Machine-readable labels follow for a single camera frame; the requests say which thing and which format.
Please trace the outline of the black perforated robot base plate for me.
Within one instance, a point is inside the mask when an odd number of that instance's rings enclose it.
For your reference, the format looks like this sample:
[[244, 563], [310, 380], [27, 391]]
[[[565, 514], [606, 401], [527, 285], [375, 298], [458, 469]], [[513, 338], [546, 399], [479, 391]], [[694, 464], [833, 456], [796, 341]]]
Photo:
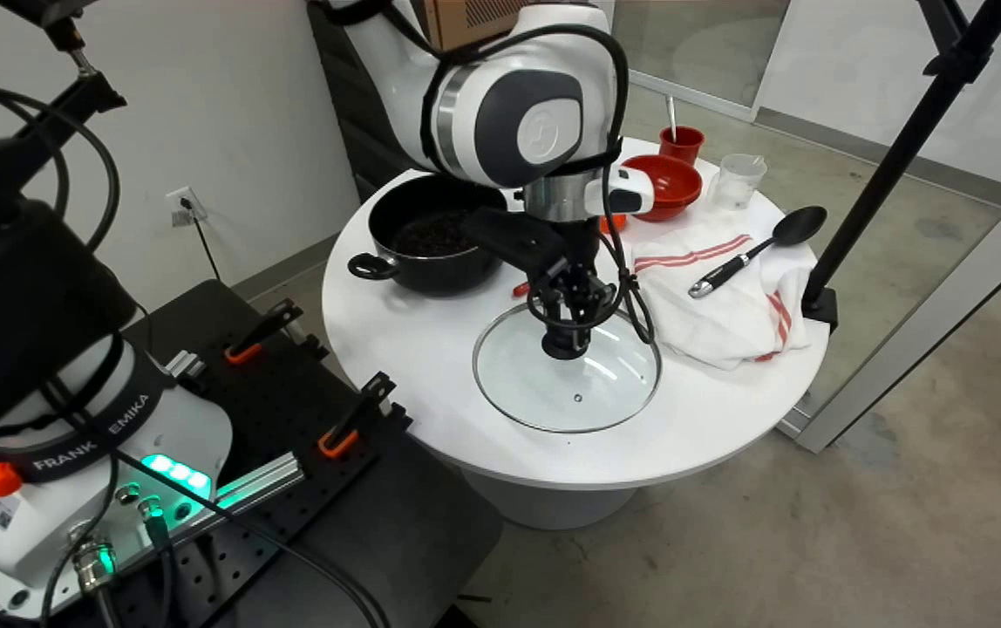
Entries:
[[224, 346], [256, 314], [203, 284], [126, 338], [168, 360], [203, 360], [189, 391], [233, 417], [233, 453], [211, 498], [162, 508], [168, 536], [144, 539], [99, 592], [52, 565], [50, 595], [0, 589], [0, 628], [481, 628], [468, 574], [497, 543], [497, 514], [409, 436], [409, 416], [375, 407], [341, 460], [317, 453], [360, 391], [324, 366], [303, 335], [273, 335], [231, 366]]

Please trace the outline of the white franka robot arm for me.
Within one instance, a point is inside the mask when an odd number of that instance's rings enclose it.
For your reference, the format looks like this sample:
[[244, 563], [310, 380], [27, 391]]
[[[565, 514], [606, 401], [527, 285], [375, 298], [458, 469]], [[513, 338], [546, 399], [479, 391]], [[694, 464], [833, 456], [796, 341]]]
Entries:
[[[594, 215], [619, 150], [627, 58], [582, 2], [528, 2], [513, 30], [434, 51], [404, 0], [324, 0], [375, 85], [392, 138], [423, 167], [483, 189], [558, 177], [573, 201], [528, 215], [546, 238], [524, 257], [542, 353], [576, 360], [612, 314], [594, 273]], [[24, 186], [60, 161], [117, 91], [87, 67], [54, 100], [3, 95], [24, 130], [0, 138], [0, 571], [43, 595], [87, 532], [133, 532], [148, 508], [211, 489], [231, 416], [122, 338], [133, 299], [98, 239]]]

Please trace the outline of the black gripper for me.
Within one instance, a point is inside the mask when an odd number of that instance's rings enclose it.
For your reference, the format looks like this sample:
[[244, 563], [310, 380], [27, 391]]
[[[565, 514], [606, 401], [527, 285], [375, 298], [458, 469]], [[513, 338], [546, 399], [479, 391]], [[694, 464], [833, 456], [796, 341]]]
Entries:
[[616, 292], [597, 277], [597, 228], [546, 222], [527, 213], [473, 213], [469, 238], [527, 277], [527, 306], [546, 324], [539, 346], [553, 360], [582, 357], [594, 328], [616, 306]]

